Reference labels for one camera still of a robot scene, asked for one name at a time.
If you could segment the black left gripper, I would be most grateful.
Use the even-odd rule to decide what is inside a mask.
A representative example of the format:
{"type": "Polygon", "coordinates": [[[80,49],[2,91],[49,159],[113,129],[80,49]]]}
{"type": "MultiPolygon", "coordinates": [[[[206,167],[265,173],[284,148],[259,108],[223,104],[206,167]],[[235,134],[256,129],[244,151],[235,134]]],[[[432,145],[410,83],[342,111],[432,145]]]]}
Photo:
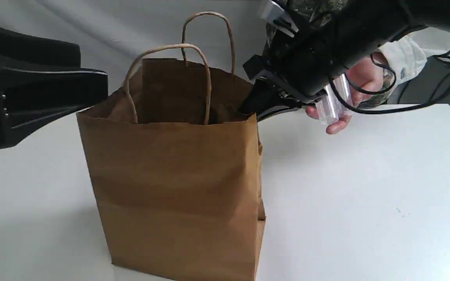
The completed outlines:
{"type": "Polygon", "coordinates": [[[0,27],[0,149],[108,94],[107,73],[83,68],[78,44],[0,27]]]}

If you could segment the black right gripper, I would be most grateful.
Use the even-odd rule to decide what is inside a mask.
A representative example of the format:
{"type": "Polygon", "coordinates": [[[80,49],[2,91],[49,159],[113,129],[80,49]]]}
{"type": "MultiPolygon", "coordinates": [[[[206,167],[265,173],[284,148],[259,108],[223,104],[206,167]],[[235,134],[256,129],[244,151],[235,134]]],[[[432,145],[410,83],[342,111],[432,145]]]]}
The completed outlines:
{"type": "Polygon", "coordinates": [[[350,16],[330,16],[321,27],[254,55],[243,68],[254,80],[239,112],[264,121],[318,98],[328,78],[350,68],[350,16]]]}

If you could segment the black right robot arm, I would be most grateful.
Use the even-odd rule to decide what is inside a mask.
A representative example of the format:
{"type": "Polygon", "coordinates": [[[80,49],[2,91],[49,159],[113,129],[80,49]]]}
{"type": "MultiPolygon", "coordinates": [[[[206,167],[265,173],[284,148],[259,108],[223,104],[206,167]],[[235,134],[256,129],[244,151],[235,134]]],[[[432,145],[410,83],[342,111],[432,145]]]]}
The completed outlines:
{"type": "Polygon", "coordinates": [[[263,55],[243,68],[255,81],[240,106],[262,121],[319,101],[323,88],[379,46],[422,27],[450,32],[450,0],[350,0],[322,26],[276,0],[261,3],[260,17],[277,29],[263,55]]]}

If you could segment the person's forearm in white sleeve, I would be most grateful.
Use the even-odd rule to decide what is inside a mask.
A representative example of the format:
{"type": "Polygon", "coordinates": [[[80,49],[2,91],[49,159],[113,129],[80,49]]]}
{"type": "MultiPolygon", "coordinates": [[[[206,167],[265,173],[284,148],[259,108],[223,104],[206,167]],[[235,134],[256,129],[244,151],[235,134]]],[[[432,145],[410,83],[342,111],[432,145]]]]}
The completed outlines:
{"type": "Polygon", "coordinates": [[[395,71],[396,83],[400,85],[417,77],[429,57],[450,50],[450,32],[427,27],[387,42],[379,50],[395,71]]]}

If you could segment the person's left hand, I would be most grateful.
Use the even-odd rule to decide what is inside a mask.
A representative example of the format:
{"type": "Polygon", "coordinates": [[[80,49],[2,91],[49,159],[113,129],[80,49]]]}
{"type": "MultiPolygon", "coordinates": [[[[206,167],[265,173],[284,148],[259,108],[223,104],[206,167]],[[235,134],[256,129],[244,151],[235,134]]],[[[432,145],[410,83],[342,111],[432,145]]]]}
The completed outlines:
{"type": "MultiPolygon", "coordinates": [[[[389,66],[388,61],[382,53],[373,53],[374,62],[377,64],[382,64],[389,66]]],[[[393,80],[393,75],[385,75],[385,69],[376,65],[370,57],[365,57],[358,64],[350,68],[347,71],[348,79],[353,82],[357,87],[362,88],[366,91],[379,91],[385,89],[384,86],[391,85],[393,80]]],[[[356,107],[363,101],[368,101],[371,95],[362,93],[352,87],[352,103],[356,107]]],[[[318,119],[318,112],[315,107],[307,107],[305,109],[306,114],[312,119],[318,119]]],[[[345,129],[352,116],[343,117],[336,123],[331,124],[326,128],[326,133],[329,135],[335,135],[341,130],[345,129]]]]}

